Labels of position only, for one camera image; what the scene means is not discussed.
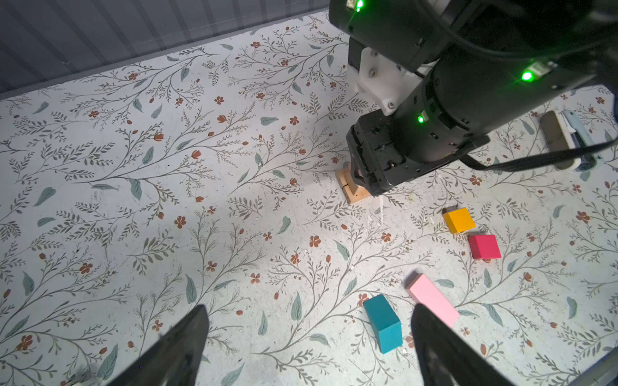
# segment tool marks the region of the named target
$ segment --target black cable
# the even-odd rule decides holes
[[[417,4],[420,6],[421,10],[425,13],[425,15],[433,20],[438,28],[443,31],[446,35],[448,35],[451,39],[453,39],[457,45],[461,48],[473,52],[479,56],[486,57],[492,60],[499,61],[521,61],[525,59],[536,59],[539,57],[548,57],[548,56],[560,56],[571,54],[573,52],[583,51],[585,49],[593,48],[603,43],[604,40],[609,39],[613,31],[608,29],[607,33],[601,34],[601,36],[596,35],[593,38],[588,38],[585,41],[578,42],[578,45],[569,45],[569,46],[556,46],[546,50],[536,50],[536,51],[496,51],[494,49],[488,49],[481,47],[477,44],[472,43],[471,41],[462,38],[457,32],[451,29],[447,23],[445,23],[440,15],[434,12],[431,8],[429,8],[429,4],[426,0],[416,0]]]

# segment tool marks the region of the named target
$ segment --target yellow block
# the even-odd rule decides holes
[[[476,227],[466,208],[444,213],[443,216],[451,233],[461,233]]]

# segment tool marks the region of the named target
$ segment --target wooden block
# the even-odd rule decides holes
[[[371,196],[367,189],[356,185],[350,175],[350,169],[345,168],[337,171],[337,181],[341,190],[344,191],[345,200],[348,204],[359,202],[363,198]]]
[[[451,306],[440,290],[438,290],[424,274],[418,275],[408,284],[405,290],[408,291],[414,301],[423,303],[432,313],[439,317],[445,325],[453,327],[457,318],[459,318],[457,310]]]
[[[472,257],[475,259],[501,259],[498,240],[494,235],[479,235],[468,237]]]
[[[476,227],[468,209],[462,208],[442,215],[451,233],[461,233]]]
[[[382,354],[401,346],[404,341],[401,334],[401,321],[384,295],[365,300],[363,305]]]

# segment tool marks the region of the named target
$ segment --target light blue object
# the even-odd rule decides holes
[[[384,295],[378,295],[363,303],[373,333],[376,334],[378,345],[382,354],[396,349],[403,344],[404,338],[401,334],[401,321]]]

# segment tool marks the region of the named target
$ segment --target gray striped wall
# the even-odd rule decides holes
[[[0,0],[0,93],[328,6],[328,0]]]

